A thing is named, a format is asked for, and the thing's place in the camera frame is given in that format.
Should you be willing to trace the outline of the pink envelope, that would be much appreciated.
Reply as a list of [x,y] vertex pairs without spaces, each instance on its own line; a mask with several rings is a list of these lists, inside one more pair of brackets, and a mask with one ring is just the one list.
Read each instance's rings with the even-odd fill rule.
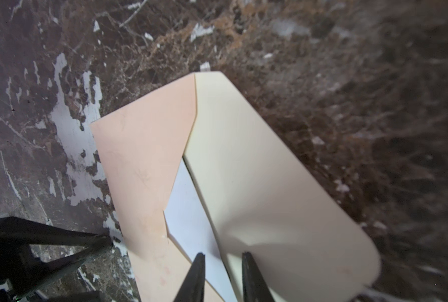
[[164,210],[181,160],[237,301],[250,252],[275,301],[349,301],[381,273],[373,241],[221,72],[196,72],[91,124],[142,301],[175,299],[193,259]]

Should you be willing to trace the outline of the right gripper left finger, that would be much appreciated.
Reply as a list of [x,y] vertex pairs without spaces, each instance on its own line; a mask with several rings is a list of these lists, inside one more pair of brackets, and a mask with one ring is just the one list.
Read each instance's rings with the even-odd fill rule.
[[174,302],[203,302],[205,297],[205,254],[197,253]]

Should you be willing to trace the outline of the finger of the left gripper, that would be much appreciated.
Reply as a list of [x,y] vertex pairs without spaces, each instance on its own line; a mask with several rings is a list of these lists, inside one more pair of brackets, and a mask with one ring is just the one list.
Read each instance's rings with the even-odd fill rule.
[[0,217],[0,300],[48,300],[43,289],[112,247],[105,234]]
[[100,291],[89,291],[84,293],[75,293],[52,298],[40,298],[45,302],[102,302],[104,296]]

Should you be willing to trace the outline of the green floral letter paper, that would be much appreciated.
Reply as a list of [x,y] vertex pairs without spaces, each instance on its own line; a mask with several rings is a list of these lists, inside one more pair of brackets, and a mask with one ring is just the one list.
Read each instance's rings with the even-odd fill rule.
[[186,167],[181,160],[166,209],[167,230],[185,255],[205,255],[205,278],[224,301],[237,301],[210,220]]

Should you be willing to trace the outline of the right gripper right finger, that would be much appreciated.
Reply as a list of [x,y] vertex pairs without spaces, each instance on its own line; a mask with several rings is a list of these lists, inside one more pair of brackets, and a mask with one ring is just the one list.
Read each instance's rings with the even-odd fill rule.
[[275,302],[250,252],[242,254],[242,287],[244,302]]

